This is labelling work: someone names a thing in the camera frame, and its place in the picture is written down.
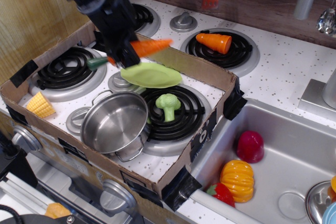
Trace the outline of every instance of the cardboard tray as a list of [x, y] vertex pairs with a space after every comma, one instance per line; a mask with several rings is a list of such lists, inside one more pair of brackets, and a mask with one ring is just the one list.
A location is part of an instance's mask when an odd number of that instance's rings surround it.
[[0, 87], [2, 99], [6, 103], [8, 109], [12, 113], [16, 114], [16, 118], [23, 119], [24, 124], [26, 124], [27, 127], [40, 129], [44, 133], [53, 136], [55, 139], [62, 140], [70, 146], [70, 149], [73, 148], [75, 152], [78, 152], [80, 155], [85, 157], [89, 163], [90, 161], [94, 161], [95, 166], [98, 166], [101, 170], [107, 172], [117, 180], [125, 182], [131, 188], [134, 188], [135, 185], [140, 185], [141, 188], [146, 188], [146, 190], [154, 192], [160, 200], [170, 202], [168, 205], [172, 209], [176, 209], [174, 207], [176, 197], [173, 196], [173, 198], [171, 198], [172, 195], [174, 195], [173, 191], [176, 190], [176, 187], [183, 187], [183, 184], [185, 184], [183, 181], [185, 181], [186, 178], [191, 180], [193, 179], [188, 176], [187, 169], [199, 151], [201, 151], [205, 142], [200, 141], [201, 135], [203, 134], [202, 139], [204, 139], [205, 133], [207, 136], [211, 136], [213, 128], [219, 118], [223, 115], [224, 103], [230, 94], [233, 93], [238, 79], [233, 73], [221, 67], [218, 67], [202, 58], [185, 54], [173, 48], [159, 52], [151, 57], [151, 59], [160, 62], [167, 67], [173, 68], [180, 73], [225, 91], [223, 92], [224, 95], [220, 98], [216, 107], [199, 128], [199, 131], [193, 136], [192, 140], [189, 142], [177, 161], [158, 182], [154, 183], [146, 178], [143, 178], [136, 172], [131, 172], [118, 165], [95, 150], [85, 146], [72, 135], [62, 131], [58, 127], [37, 117], [24, 107], [18, 105], [22, 97], [28, 93], [29, 84], [27, 80], [29, 80], [30, 76], [79, 42], [81, 42], [83, 46], [87, 46], [95, 41], [95, 29], [96, 28], [93, 23], [88, 22], [75, 33], [59, 42], [41, 56], [28, 62], [10, 80], [6, 81]]

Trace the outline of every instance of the toy broccoli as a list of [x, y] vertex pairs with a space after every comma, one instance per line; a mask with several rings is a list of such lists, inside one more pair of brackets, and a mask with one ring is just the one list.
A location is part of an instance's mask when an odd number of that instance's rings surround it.
[[157, 98], [155, 105], [159, 109], [163, 109], [164, 121], [171, 122], [175, 120], [175, 110], [181, 107], [181, 102], [178, 100], [177, 96], [174, 94], [163, 94]]

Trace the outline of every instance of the metal pot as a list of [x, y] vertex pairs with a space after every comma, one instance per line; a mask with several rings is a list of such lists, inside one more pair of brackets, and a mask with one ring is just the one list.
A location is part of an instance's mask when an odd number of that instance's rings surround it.
[[83, 143], [101, 154], [116, 155], [122, 162], [136, 158], [150, 132], [146, 101], [133, 92], [113, 93], [96, 104], [93, 101], [81, 126]]

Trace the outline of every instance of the green plate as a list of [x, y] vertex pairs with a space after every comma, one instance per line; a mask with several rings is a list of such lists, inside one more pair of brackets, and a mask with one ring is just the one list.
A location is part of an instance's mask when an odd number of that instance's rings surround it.
[[178, 71], [149, 62], [141, 62], [138, 65], [121, 69], [120, 75], [129, 83], [145, 88], [163, 89], [175, 86], [182, 81], [182, 76]]

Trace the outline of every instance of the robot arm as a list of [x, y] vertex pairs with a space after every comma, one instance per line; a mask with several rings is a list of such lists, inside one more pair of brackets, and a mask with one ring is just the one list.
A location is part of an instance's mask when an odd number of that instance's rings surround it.
[[77, 9], [87, 15], [103, 36], [106, 53], [118, 67], [140, 62], [130, 42], [138, 40], [135, 11], [129, 0], [73, 0]]

